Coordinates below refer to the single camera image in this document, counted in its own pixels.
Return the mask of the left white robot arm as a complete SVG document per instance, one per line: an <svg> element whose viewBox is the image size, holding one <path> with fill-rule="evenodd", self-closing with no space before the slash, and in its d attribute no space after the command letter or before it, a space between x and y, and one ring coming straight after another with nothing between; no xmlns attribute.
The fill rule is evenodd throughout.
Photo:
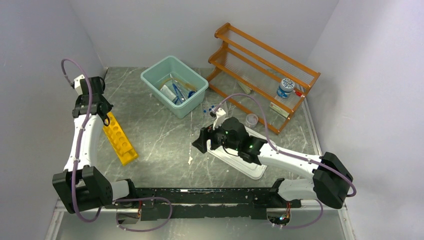
<svg viewBox="0 0 424 240"><path fill-rule="evenodd" d="M132 208L139 194L130 187L130 180L110 182L96 168L99 139L103 127L112 124L110 104L103 96L104 79L95 76L86 80L76 77L71 85L78 97L72 110L74 137L69 158L62 172L54 174L52 185L65 209L74 214L74 204L80 212L105 207L118 200Z"/></svg>

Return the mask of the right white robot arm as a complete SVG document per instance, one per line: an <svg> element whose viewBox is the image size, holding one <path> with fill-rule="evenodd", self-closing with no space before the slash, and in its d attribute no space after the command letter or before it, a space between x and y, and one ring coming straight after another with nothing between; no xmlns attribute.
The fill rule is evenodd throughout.
<svg viewBox="0 0 424 240"><path fill-rule="evenodd" d="M235 117L225 119L220 126L201 128L192 146L221 160L276 167L300 176L276 182L269 197L275 207L293 200L319 200L327 207L341 209L353 189L353 176L334 153L320 156L278 147Z"/></svg>

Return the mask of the blue safety glasses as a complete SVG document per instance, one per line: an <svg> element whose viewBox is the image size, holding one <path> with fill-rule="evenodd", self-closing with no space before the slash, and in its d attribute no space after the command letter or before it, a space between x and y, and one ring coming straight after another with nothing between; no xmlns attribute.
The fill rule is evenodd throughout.
<svg viewBox="0 0 424 240"><path fill-rule="evenodd" d="M172 88L176 96L173 101L175 105L181 105L188 100L188 95L179 83L172 83Z"/></svg>

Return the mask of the small white plastic bag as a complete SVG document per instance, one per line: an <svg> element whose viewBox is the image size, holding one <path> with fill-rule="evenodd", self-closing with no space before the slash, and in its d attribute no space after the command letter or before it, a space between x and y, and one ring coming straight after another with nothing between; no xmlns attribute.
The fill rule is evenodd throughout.
<svg viewBox="0 0 424 240"><path fill-rule="evenodd" d="M161 89L159 90L167 99L169 99L172 103L176 101L178 98L176 94L168 88L167 85L163 85Z"/></svg>

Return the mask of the yellow rubber tubing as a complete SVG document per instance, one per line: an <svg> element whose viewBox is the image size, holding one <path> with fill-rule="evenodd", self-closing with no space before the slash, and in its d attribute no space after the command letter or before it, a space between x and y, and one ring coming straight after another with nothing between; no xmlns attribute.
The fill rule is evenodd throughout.
<svg viewBox="0 0 424 240"><path fill-rule="evenodd" d="M184 80L181 80L177 77L168 77L166 79L163 79L161 81L160 85L159 85L159 89L161 89L165 85L170 85L171 83L174 83L174 84L176 83L177 85L180 85L182 88L188 90L189 92L190 91L193 91L193 92L198 91L198 89L193 84L188 83Z"/></svg>

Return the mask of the blue item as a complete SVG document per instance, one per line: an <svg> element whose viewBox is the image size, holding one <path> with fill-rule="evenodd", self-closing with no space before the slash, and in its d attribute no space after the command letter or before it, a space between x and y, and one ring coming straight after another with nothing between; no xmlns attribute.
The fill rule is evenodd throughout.
<svg viewBox="0 0 424 240"><path fill-rule="evenodd" d="M188 95L187 95L187 98L189 99L189 98L191 98L194 94L195 94L196 92L194 91L194 90L190 90L189 92L188 92Z"/></svg>

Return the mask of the yellow test tube rack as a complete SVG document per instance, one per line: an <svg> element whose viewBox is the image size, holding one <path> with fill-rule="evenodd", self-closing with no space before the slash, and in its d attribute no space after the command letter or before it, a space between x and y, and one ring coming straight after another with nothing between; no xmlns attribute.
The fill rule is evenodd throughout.
<svg viewBox="0 0 424 240"><path fill-rule="evenodd" d="M130 140L112 112L107 113L108 126L103 126L103 131L114 149L121 164L126 166L139 157Z"/></svg>

